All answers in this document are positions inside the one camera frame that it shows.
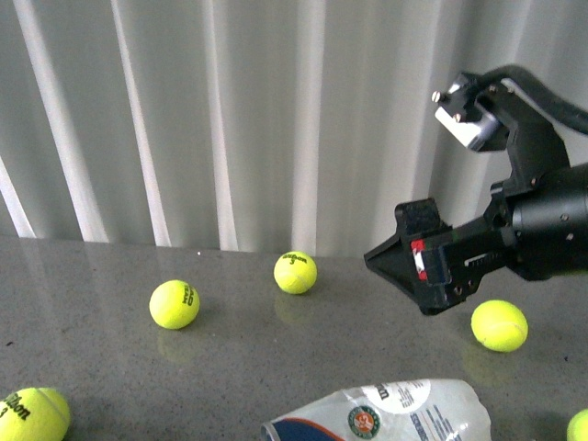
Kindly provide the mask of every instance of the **gray countertop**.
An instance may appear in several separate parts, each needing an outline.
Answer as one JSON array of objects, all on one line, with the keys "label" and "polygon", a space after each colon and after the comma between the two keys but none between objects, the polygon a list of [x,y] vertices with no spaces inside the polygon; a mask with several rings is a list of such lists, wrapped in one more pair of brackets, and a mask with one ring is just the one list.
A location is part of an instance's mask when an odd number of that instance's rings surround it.
[{"label": "gray countertop", "polygon": [[[405,379],[466,380],[495,441],[564,440],[588,407],[586,276],[528,283],[503,269],[424,317],[362,259],[317,258],[319,279],[298,297],[274,282],[276,259],[0,237],[0,395],[59,389],[68,441],[256,440],[262,422],[336,390]],[[181,331],[149,313],[172,278],[201,300]],[[469,328],[493,298],[529,322],[512,354],[484,349]]]}]

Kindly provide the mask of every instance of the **tennis ball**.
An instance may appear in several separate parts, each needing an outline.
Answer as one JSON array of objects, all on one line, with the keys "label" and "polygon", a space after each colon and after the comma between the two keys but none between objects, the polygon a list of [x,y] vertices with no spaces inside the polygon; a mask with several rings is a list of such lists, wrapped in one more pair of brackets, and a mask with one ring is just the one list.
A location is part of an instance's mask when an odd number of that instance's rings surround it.
[{"label": "tennis ball", "polygon": [[301,251],[290,251],[279,257],[274,266],[277,285],[288,294],[302,294],[316,282],[316,264]]},{"label": "tennis ball", "polygon": [[576,413],[568,424],[568,441],[588,440],[588,409]]},{"label": "tennis ball", "polygon": [[62,441],[70,422],[67,401],[54,389],[23,389],[0,402],[2,441]]},{"label": "tennis ball", "polygon": [[488,349],[512,352],[525,342],[528,324],[525,315],[512,303],[489,300],[471,315],[471,330]]},{"label": "tennis ball", "polygon": [[155,289],[149,311],[165,329],[180,329],[196,318],[200,309],[197,291],[182,280],[169,280]]}]

